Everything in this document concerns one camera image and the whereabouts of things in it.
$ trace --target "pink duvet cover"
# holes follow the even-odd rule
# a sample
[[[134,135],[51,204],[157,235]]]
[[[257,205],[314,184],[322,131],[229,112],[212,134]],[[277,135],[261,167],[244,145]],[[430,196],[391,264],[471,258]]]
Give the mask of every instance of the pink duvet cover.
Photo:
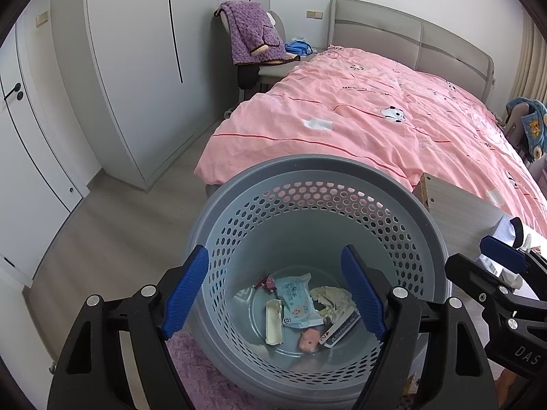
[[[546,201],[493,114],[437,76],[331,46],[243,102],[195,170],[222,184],[266,160],[318,153],[371,165],[412,190],[430,173],[520,216],[547,236]]]

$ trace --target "black door handle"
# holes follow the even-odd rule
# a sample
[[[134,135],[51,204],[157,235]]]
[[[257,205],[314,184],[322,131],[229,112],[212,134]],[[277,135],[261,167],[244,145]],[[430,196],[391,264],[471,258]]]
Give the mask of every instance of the black door handle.
[[[20,90],[20,89],[21,89],[21,83],[16,83],[15,86],[13,87],[13,89],[12,89],[10,92],[8,92],[8,93],[6,94],[6,96],[4,97],[4,101],[6,101],[6,99],[7,99],[10,95],[12,95],[13,92],[16,92],[16,91],[18,91],[18,90]]]

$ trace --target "bed frame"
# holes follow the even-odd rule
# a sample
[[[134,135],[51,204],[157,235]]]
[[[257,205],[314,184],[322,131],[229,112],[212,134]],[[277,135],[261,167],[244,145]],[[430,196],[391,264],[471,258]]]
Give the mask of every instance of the bed frame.
[[[328,45],[359,48],[432,73],[485,102],[494,62],[468,41],[433,23],[359,0],[330,0]]]

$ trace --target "light switch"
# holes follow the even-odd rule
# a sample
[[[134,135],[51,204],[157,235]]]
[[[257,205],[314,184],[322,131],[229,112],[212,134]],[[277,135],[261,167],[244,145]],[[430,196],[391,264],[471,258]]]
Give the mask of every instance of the light switch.
[[[306,11],[306,18],[316,18],[320,20],[323,18],[323,12]]]
[[[41,26],[44,23],[47,23],[48,21],[48,12],[45,11],[44,13],[41,13],[40,15],[36,16],[36,27]]]

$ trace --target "wet wipes package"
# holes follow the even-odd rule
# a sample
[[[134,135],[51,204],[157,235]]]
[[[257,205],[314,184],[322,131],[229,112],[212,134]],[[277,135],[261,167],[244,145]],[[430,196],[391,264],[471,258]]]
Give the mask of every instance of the wet wipes package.
[[[277,295],[285,305],[283,324],[292,328],[308,328],[323,324],[323,318],[313,307],[308,282],[311,274],[275,279]]]

